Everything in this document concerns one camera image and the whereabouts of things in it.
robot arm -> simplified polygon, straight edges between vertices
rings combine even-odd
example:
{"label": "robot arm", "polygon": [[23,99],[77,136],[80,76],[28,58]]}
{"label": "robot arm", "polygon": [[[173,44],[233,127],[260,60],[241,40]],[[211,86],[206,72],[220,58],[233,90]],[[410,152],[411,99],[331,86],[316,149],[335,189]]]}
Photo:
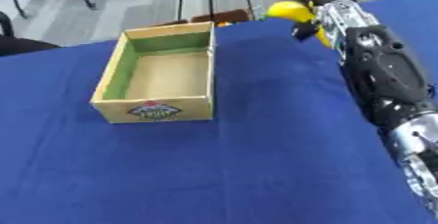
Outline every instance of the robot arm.
{"label": "robot arm", "polygon": [[323,43],[339,53],[341,73],[364,117],[414,193],[438,215],[438,108],[421,67],[388,27],[354,1],[328,2],[314,14],[296,23],[293,35],[323,35]]}

yellow banana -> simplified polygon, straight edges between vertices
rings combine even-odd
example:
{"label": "yellow banana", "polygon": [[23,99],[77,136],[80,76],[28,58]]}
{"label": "yellow banana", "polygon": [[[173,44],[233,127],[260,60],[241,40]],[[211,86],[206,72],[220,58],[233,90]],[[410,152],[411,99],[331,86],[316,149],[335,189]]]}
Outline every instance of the yellow banana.
{"label": "yellow banana", "polygon": [[[294,22],[308,22],[315,19],[315,14],[306,5],[298,1],[282,1],[272,5],[268,12],[267,17],[283,18]],[[325,46],[329,47],[329,42],[325,37],[325,32],[320,26],[316,34],[317,38]]]}

chair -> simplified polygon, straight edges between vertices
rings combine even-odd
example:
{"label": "chair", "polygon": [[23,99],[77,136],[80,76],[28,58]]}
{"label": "chair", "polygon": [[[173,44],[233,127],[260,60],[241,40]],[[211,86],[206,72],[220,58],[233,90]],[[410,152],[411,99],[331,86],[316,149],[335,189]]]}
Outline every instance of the chair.
{"label": "chair", "polygon": [[3,32],[0,34],[0,57],[59,48],[43,41],[16,38],[11,19],[3,12],[0,12],[0,25]]}

blue tablecloth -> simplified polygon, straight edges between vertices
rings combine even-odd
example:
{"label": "blue tablecloth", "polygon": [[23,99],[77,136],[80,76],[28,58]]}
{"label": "blue tablecloth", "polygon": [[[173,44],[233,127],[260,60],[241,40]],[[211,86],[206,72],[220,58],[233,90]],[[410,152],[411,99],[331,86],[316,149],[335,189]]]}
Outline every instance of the blue tablecloth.
{"label": "blue tablecloth", "polygon": [[[364,6],[437,82],[436,0]],[[106,123],[88,101],[114,42],[0,59],[0,223],[435,223],[336,53],[290,27],[217,30],[211,121]]]}

printed label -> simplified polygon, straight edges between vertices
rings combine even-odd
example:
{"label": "printed label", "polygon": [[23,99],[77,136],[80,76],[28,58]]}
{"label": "printed label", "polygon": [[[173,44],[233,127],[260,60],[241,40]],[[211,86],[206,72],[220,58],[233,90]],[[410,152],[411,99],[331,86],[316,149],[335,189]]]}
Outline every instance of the printed label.
{"label": "printed label", "polygon": [[164,119],[169,116],[175,115],[181,110],[161,104],[159,102],[149,101],[143,106],[137,107],[129,111],[129,113],[137,115],[141,119]]}

